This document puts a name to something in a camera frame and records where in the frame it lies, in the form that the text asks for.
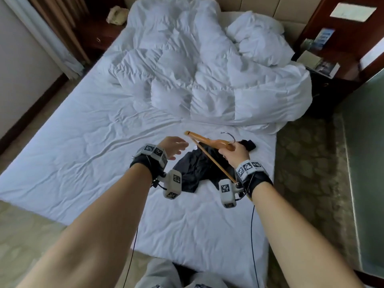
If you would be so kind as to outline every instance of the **forearm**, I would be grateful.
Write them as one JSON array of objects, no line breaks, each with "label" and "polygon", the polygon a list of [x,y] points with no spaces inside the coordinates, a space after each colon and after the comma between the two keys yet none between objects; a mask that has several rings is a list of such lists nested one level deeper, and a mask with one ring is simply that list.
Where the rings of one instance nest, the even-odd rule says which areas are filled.
[{"label": "forearm", "polygon": [[66,228],[22,283],[113,287],[126,262],[151,181],[145,166],[133,165]]},{"label": "forearm", "polygon": [[291,288],[363,287],[341,255],[270,184],[258,185],[252,200]]}]

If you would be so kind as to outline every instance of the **beige headboard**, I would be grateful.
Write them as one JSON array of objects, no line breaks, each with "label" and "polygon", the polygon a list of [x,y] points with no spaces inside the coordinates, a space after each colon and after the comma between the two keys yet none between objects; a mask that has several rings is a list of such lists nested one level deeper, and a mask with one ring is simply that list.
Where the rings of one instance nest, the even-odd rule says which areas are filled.
[{"label": "beige headboard", "polygon": [[[128,7],[135,0],[126,0]],[[321,0],[217,0],[223,11],[253,11],[279,20],[285,37],[293,44]]]}]

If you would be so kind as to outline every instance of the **gray pants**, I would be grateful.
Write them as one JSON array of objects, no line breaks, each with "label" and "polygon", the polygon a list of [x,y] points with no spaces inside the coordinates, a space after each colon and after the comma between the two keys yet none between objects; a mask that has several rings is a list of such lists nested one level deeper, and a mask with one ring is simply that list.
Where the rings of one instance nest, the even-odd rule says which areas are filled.
[{"label": "gray pants", "polygon": [[[195,273],[191,283],[186,288],[228,288],[223,280],[209,272]],[[147,271],[135,288],[182,288],[179,274],[171,261],[165,259],[152,259],[147,266]]]}]

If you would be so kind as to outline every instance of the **metal hook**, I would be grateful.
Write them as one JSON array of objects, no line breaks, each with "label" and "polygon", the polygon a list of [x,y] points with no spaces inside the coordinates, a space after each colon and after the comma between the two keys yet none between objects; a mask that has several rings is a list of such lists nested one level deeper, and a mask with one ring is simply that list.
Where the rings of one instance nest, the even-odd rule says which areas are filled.
[{"label": "metal hook", "polygon": [[226,134],[228,134],[228,135],[230,135],[230,136],[232,137],[233,142],[230,142],[230,144],[234,144],[234,143],[236,142],[235,137],[234,137],[232,134],[230,134],[229,132],[220,132],[220,133],[221,133],[221,134],[226,133]]}]

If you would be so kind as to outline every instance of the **wooden nightstand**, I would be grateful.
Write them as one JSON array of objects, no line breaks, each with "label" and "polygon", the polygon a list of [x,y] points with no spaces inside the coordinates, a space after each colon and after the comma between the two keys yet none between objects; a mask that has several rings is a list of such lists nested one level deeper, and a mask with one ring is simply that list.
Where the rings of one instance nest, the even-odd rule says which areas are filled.
[{"label": "wooden nightstand", "polygon": [[119,36],[125,25],[108,24],[105,19],[89,19],[77,25],[81,45],[87,51],[97,49],[106,51]]},{"label": "wooden nightstand", "polygon": [[359,78],[360,62],[350,53],[329,50],[313,53],[326,61],[340,64],[333,79],[311,72],[313,101],[306,114],[330,119],[334,108],[362,85]]}]

